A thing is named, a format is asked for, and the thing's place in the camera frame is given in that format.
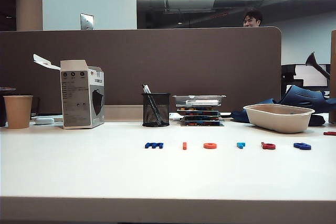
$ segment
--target cardboard box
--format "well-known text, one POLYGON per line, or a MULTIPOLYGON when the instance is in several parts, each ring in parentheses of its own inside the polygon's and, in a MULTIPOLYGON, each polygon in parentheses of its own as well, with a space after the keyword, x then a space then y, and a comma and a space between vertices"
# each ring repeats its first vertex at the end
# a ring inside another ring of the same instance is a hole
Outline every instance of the cardboard box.
POLYGON ((104 72, 85 60, 62 60, 61 67, 34 55, 34 62, 60 71, 64 129, 93 128, 104 123, 104 72))

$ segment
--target black hair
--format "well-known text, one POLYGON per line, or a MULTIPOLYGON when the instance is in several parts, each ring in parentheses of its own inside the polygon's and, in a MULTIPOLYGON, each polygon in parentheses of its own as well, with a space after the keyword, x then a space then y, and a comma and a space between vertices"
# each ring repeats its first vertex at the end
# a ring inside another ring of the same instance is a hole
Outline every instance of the black hair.
POLYGON ((244 19, 246 18, 246 16, 249 16, 250 18, 255 18, 256 20, 260 20, 260 23, 263 22, 262 21, 262 14, 257 9, 248 10, 244 15, 244 19))

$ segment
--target beige tray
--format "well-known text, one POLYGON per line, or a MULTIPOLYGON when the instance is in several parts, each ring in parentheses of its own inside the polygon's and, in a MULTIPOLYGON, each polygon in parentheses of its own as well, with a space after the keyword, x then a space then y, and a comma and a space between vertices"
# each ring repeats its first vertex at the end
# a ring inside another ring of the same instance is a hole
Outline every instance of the beige tray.
POLYGON ((315 110, 280 104, 245 106, 251 124, 281 133, 298 133, 308 127, 315 110))

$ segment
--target white eraser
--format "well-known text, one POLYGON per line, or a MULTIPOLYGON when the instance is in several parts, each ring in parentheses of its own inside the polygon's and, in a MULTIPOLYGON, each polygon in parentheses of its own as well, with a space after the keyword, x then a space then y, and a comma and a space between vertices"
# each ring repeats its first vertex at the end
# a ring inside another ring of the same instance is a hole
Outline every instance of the white eraser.
POLYGON ((35 119, 35 123, 37 125, 42 125, 42 124, 53 124, 55 120, 53 118, 37 118, 35 119))

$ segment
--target man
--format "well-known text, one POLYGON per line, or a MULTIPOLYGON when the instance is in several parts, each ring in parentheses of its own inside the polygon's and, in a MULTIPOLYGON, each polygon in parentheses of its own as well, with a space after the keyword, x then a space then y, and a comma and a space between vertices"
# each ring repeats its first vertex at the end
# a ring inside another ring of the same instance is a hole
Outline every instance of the man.
POLYGON ((249 10, 244 16, 244 27, 259 27, 262 22, 262 14, 256 9, 249 10))

